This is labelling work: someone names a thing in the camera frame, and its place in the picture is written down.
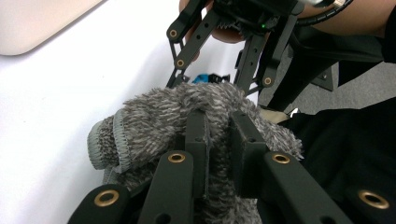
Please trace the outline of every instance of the black plastic part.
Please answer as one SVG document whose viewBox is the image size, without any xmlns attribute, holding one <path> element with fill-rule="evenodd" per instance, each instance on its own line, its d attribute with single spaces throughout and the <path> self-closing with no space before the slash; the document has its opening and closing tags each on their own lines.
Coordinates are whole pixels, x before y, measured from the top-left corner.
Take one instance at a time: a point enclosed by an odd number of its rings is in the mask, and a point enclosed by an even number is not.
<svg viewBox="0 0 396 224">
<path fill-rule="evenodd" d="M 326 91 L 333 91 L 334 85 L 332 84 L 332 68 L 324 70 L 317 77 L 315 77 L 312 81 L 312 84 L 321 87 Z"/>
<path fill-rule="evenodd" d="M 210 82 L 210 83 L 218 83 L 219 84 L 219 83 L 222 83 L 223 81 L 230 82 L 230 79 L 231 79 L 230 75 L 221 77 L 221 76 L 219 76 L 217 74 L 210 74 L 209 77 L 208 77 L 208 82 Z"/>
<path fill-rule="evenodd" d="M 184 151 L 186 149 L 186 136 L 177 134 L 175 139 L 175 150 Z"/>
<path fill-rule="evenodd" d="M 249 2 L 254 3 L 260 8 L 268 10 L 278 16 L 289 16 L 293 11 L 295 5 L 297 4 L 296 0 L 248 0 Z"/>
<path fill-rule="evenodd" d="M 317 57 L 296 54 L 268 107 L 284 111 L 312 79 L 337 62 L 335 59 L 318 60 Z"/>
<path fill-rule="evenodd" d="M 287 223 L 282 214 L 282 210 L 273 203 L 266 203 L 259 198 L 257 200 L 257 210 L 262 219 L 262 224 L 283 224 Z"/>
<path fill-rule="evenodd" d="M 121 223 L 135 224 L 137 223 L 140 213 L 142 211 L 143 204 L 145 203 L 146 196 L 149 192 L 149 186 L 151 185 L 151 179 L 141 184 L 136 189 L 130 191 L 131 199 L 125 209 L 124 217 Z"/>
<path fill-rule="evenodd" d="M 242 57 L 242 52 L 243 52 L 242 49 L 239 50 L 238 57 L 236 58 L 236 62 L 235 62 L 235 69 L 238 69 L 239 62 L 241 61 L 241 57 Z"/>
<path fill-rule="evenodd" d="M 377 208 L 373 207 L 370 204 L 364 202 L 359 197 L 359 191 L 361 190 L 368 190 L 372 193 L 375 193 L 389 203 L 388 208 Z M 392 201 L 392 196 L 386 195 L 383 192 L 378 192 L 372 189 L 367 189 L 367 186 L 353 186 L 349 187 L 345 191 L 346 195 L 346 206 L 349 206 L 347 209 L 350 210 L 352 213 L 356 213 L 354 218 L 357 220 L 353 220 L 355 223 L 394 223 L 396 220 L 396 213 L 394 210 L 394 206 L 396 205 L 394 201 Z M 378 203 L 376 198 L 369 198 L 372 202 Z"/>
<path fill-rule="evenodd" d="M 177 19 L 166 31 L 169 41 L 179 43 L 186 33 L 194 25 L 201 15 L 201 10 L 205 7 L 206 0 L 190 0 L 186 7 L 180 12 Z"/>
<path fill-rule="evenodd" d="M 256 91 L 258 91 L 258 92 L 259 92 L 259 95 L 260 95 L 261 92 L 262 92 L 262 87 L 254 87 L 254 88 L 248 90 L 247 95 L 250 95 L 250 94 L 252 94 L 252 93 L 254 93 L 254 92 L 256 92 Z"/>
<path fill-rule="evenodd" d="M 277 68 L 296 21 L 297 17 L 292 15 L 287 19 L 281 18 L 276 30 L 270 34 L 257 71 L 257 84 L 260 87 L 268 88 L 274 85 Z"/>
<path fill-rule="evenodd" d="M 183 155 L 184 161 L 168 160 L 175 153 Z M 192 223 L 192 177 L 193 160 L 190 153 L 174 150 L 162 155 L 138 223 Z"/>
<path fill-rule="evenodd" d="M 182 70 L 180 74 L 177 75 L 176 77 L 176 72 L 177 69 L 175 68 L 174 71 L 172 72 L 172 75 L 169 77 L 168 83 L 166 84 L 167 88 L 174 88 L 178 85 L 180 85 L 183 82 L 188 82 L 190 80 L 189 77 L 184 76 L 185 70 Z"/>
<path fill-rule="evenodd" d="M 231 141 L 236 194 L 258 198 L 262 180 L 258 163 L 268 148 L 249 116 L 242 111 L 231 115 Z"/>
<path fill-rule="evenodd" d="M 304 7 L 305 7 L 305 4 L 304 4 L 304 3 L 298 2 L 298 3 L 294 6 L 293 11 L 290 13 L 290 15 L 298 16 L 300 13 L 302 13 L 302 12 L 304 11 Z"/>
<path fill-rule="evenodd" d="M 220 16 L 214 10 L 210 10 L 206 14 L 202 22 L 198 25 L 197 29 L 192 34 L 189 43 L 181 50 L 181 52 L 175 58 L 175 68 L 179 70 L 185 70 L 190 65 L 198 50 L 200 50 L 202 45 L 209 38 L 212 30 L 218 26 L 219 21 Z"/>
<path fill-rule="evenodd" d="M 277 155 L 288 158 L 289 162 L 275 161 L 273 157 Z M 352 223 L 291 155 L 267 152 L 260 164 L 264 179 L 261 200 L 275 202 L 287 223 Z"/>
<path fill-rule="evenodd" d="M 95 198 L 101 192 L 106 190 L 115 190 L 119 196 L 111 205 L 98 206 L 95 204 Z M 69 224 L 107 224 L 122 223 L 125 209 L 128 206 L 130 193 L 127 188 L 121 185 L 103 185 L 93 189 L 81 202 L 76 211 L 69 219 Z"/>
<path fill-rule="evenodd" d="M 194 110 L 187 116 L 186 151 L 194 160 L 194 198 L 207 195 L 209 173 L 209 129 L 205 113 Z"/>
<path fill-rule="evenodd" d="M 172 43 L 172 41 L 169 40 L 169 46 L 171 47 L 172 58 L 173 58 L 173 60 L 174 60 L 174 59 L 176 58 L 176 56 L 177 56 L 175 45 L 176 45 L 176 44 Z M 183 49 L 183 48 L 184 48 L 183 41 L 180 41 L 179 45 L 180 45 L 180 49 Z"/>
<path fill-rule="evenodd" d="M 253 82 L 253 76 L 256 72 L 257 63 L 265 45 L 265 37 L 263 35 L 253 35 L 245 42 L 236 71 L 233 83 L 248 94 L 250 85 Z"/>
</svg>

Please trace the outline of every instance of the gray fuzzy glove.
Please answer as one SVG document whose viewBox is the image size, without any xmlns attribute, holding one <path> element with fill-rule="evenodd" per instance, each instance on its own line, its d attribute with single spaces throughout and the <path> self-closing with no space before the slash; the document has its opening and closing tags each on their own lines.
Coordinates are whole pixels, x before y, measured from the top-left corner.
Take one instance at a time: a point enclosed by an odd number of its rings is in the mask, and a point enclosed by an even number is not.
<svg viewBox="0 0 396 224">
<path fill-rule="evenodd" d="M 151 179 L 163 153 L 186 131 L 188 114 L 201 109 L 210 130 L 211 152 L 207 199 L 195 200 L 195 223 L 261 223 L 255 200 L 235 195 L 230 161 L 229 117 L 249 115 L 273 151 L 301 156 L 301 141 L 287 129 L 264 120 L 260 109 L 230 83 L 181 84 L 154 89 L 127 101 L 116 115 L 93 126 L 88 150 L 95 169 L 105 169 L 104 183 L 129 190 Z"/>
</svg>

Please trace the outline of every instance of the robotic hand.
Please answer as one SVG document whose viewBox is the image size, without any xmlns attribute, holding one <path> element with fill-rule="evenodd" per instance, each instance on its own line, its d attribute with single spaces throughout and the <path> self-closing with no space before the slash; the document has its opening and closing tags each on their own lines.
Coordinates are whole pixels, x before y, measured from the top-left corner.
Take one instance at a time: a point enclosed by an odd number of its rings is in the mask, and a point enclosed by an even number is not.
<svg viewBox="0 0 396 224">
<path fill-rule="evenodd" d="M 235 65 L 237 71 L 233 83 L 245 95 L 271 87 L 294 26 L 325 21 L 347 7 L 352 0 L 215 0 L 212 10 L 208 11 L 184 45 L 184 36 L 197 21 L 206 2 L 190 0 L 167 30 L 175 65 L 166 85 L 168 88 L 189 80 L 184 76 L 186 69 L 217 27 L 235 29 L 246 40 Z M 315 7 L 333 4 L 334 7 L 315 17 L 298 20 L 297 15 L 303 11 L 304 4 Z M 176 53 L 176 44 L 181 48 L 179 54 Z M 251 89 L 252 83 L 256 83 L 257 87 Z"/>
</svg>

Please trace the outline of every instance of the dark clothing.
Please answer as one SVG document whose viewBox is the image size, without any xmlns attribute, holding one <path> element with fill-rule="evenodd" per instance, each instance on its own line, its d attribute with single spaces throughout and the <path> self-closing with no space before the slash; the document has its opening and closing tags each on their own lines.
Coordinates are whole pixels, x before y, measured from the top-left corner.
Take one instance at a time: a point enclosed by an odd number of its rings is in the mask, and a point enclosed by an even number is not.
<svg viewBox="0 0 396 224">
<path fill-rule="evenodd" d="M 356 223 L 396 223 L 396 98 L 363 109 L 296 114 L 281 125 L 303 142 L 302 165 Z M 370 190 L 390 207 L 364 203 Z"/>
<path fill-rule="evenodd" d="M 396 63 L 396 7 L 391 12 L 387 22 L 382 54 L 384 62 Z"/>
</svg>

